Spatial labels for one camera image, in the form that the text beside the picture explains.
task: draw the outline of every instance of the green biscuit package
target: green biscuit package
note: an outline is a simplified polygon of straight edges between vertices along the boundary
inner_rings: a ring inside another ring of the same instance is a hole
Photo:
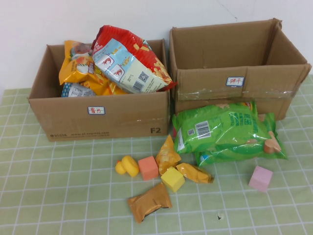
[[[250,141],[250,143],[243,144],[237,147],[217,150],[217,151],[203,151],[195,153],[198,166],[204,166],[212,163],[232,162],[239,160],[251,159],[254,157],[268,158],[268,159],[288,159],[283,145],[277,137],[275,131],[275,116],[273,113],[259,116],[262,124],[266,127],[271,135],[270,140],[265,141]]]
[[[271,139],[257,116],[255,103],[209,105],[173,117],[178,131],[174,149],[179,153],[221,151],[253,140]]]

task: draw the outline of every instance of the chip bag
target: chip bag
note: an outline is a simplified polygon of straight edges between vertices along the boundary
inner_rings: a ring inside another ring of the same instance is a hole
[[[190,165],[188,163],[181,163],[176,166],[176,169],[183,174],[189,180],[192,180],[195,183],[213,183],[214,176],[210,173],[206,172],[199,167],[194,165]]]
[[[127,92],[165,91],[175,85],[148,43],[128,30],[105,25],[91,48],[96,66]]]
[[[275,115],[273,113],[261,115],[260,120],[268,130],[268,133],[271,136],[270,139],[263,141],[251,139],[248,140],[246,144],[237,147],[195,153],[197,165],[203,166],[212,163],[239,161],[254,157],[288,159],[284,146],[279,141],[275,131]]]
[[[168,135],[156,156],[156,164],[158,165],[160,175],[163,175],[171,166],[176,166],[180,160],[179,154],[174,150],[173,139],[171,135]]]
[[[97,95],[126,94],[94,65],[91,54],[91,45],[65,41],[65,59],[59,73],[60,84],[80,83]]]
[[[174,149],[178,153],[218,151],[238,147],[248,140],[271,139],[259,121],[255,103],[209,105],[173,117],[178,130]]]
[[[61,97],[95,96],[93,90],[79,85],[78,83],[64,83]]]

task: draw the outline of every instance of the open cardboard box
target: open cardboard box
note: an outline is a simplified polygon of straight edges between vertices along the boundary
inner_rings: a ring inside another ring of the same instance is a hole
[[[170,32],[176,113],[209,104],[255,100],[259,113],[283,119],[311,65],[281,21],[233,23]]]
[[[164,39],[148,43],[167,68]],[[29,96],[50,141],[168,134],[169,92],[61,97],[59,71],[64,58],[64,45],[47,45]],[[92,107],[100,108],[99,114],[90,114]]]

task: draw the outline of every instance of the table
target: table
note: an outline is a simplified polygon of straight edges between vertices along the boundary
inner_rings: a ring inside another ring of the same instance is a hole
[[[173,208],[141,224],[126,199],[160,179],[132,179],[114,166],[128,154],[136,160],[155,156],[166,137],[48,142],[28,104],[29,92],[6,90],[0,106],[1,235],[313,234],[312,77],[286,119],[277,122],[288,161],[210,165],[213,184],[186,180],[177,193],[169,191]],[[192,154],[181,158],[195,163]],[[274,172],[267,193],[248,186],[256,165]]]

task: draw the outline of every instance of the yellow rubber duck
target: yellow rubber duck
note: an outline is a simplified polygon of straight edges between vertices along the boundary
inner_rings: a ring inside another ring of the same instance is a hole
[[[117,161],[115,171],[120,175],[127,172],[130,176],[135,177],[139,173],[139,166],[131,156],[127,155],[122,158],[122,161]]]

